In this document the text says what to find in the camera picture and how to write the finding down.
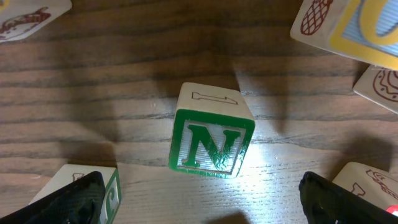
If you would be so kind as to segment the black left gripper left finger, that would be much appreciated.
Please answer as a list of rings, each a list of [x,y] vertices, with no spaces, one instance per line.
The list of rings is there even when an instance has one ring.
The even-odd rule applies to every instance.
[[[1,218],[1,224],[98,223],[105,195],[103,176],[91,172],[44,198]]]

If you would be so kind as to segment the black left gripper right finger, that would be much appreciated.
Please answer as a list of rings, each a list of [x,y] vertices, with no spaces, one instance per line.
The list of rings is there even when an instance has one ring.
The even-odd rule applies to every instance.
[[[307,221],[318,223],[397,223],[397,217],[314,172],[300,181],[300,201]]]

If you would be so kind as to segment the green N wooden block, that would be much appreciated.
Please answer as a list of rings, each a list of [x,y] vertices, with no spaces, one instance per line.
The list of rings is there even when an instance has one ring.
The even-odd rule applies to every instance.
[[[239,174],[255,126],[239,91],[183,83],[174,117],[169,168],[233,179]]]

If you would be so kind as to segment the red E wooden block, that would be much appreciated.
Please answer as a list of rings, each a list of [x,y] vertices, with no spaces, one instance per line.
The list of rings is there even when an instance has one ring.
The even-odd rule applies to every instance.
[[[29,204],[40,200],[41,198],[53,193],[54,191],[64,187],[65,185],[70,184],[82,178],[84,175],[94,171],[98,171],[102,174],[105,186],[105,196],[103,200],[99,223],[112,223],[118,212],[118,208],[122,199],[119,172],[116,167],[65,164],[50,179],[50,181],[43,187],[43,189],[30,201]]]

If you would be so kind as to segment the red U wooden block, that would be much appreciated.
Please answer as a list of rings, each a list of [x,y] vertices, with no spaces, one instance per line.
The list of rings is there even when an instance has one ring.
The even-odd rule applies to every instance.
[[[306,0],[291,38],[397,70],[397,0]]]

